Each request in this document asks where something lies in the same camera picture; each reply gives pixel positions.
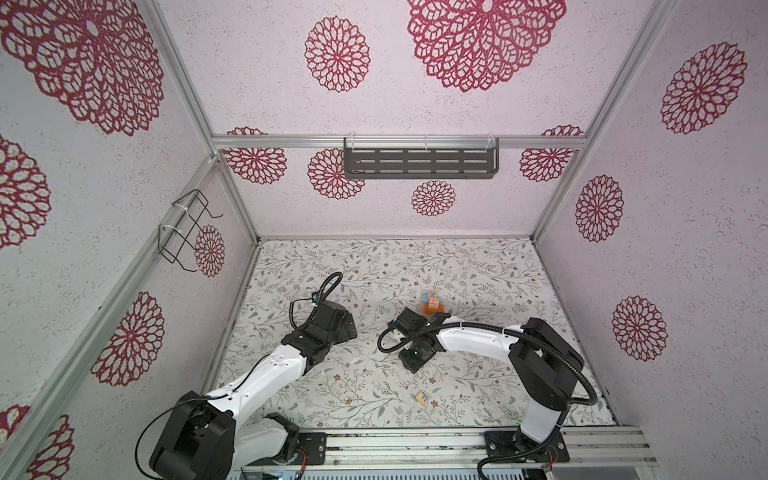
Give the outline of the orange rectangular block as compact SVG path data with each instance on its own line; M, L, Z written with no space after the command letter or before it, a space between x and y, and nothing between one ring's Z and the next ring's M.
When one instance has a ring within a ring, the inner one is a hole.
M429 305L423 306L419 312L422 316L425 316L427 318L437 314L437 313L443 313L445 311L445 308L443 305L439 305L437 308L432 308Z

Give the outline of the blue picture cube block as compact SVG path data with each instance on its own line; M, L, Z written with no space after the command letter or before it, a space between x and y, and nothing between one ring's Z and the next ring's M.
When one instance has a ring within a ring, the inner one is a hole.
M426 405L427 405L427 404L430 402L430 396L429 396L429 394L428 394L427 392L425 392L424 390L420 390L420 391L419 391L419 392L418 392L418 393L415 395L415 399L416 399L416 400L417 400L417 402L418 402L420 405L422 405L422 406L426 406Z

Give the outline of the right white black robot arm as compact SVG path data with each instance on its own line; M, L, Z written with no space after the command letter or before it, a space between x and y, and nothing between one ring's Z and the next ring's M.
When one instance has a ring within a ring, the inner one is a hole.
M547 444L573 405L597 403L595 388L583 374L584 359L546 321L496 326L447 313L430 318L404 309L377 339L382 353L396 352L415 373L436 354L463 352L507 362L529 396L518 437Z

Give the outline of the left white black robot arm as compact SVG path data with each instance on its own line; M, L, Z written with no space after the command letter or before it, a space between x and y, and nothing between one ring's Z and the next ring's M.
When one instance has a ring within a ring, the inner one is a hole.
M315 305L308 320L244 375L200 394L190 391L165 413L169 416L149 456L152 479L225 479L258 461L287 464L301 451L300 428L270 413L246 421L273 395L322 363L331 348L357 338L353 315L329 301Z

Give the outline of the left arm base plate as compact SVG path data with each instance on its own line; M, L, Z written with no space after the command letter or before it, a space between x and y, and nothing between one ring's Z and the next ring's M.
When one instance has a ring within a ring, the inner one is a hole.
M289 439L288 464L320 466L325 464L328 435L325 432L299 432Z

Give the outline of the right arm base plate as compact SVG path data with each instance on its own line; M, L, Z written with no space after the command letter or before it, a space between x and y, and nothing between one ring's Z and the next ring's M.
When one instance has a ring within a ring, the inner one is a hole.
M534 440L520 429L489 430L483 433L487 458L492 463L544 463L568 462L569 453L561 432L556 429L544 440Z

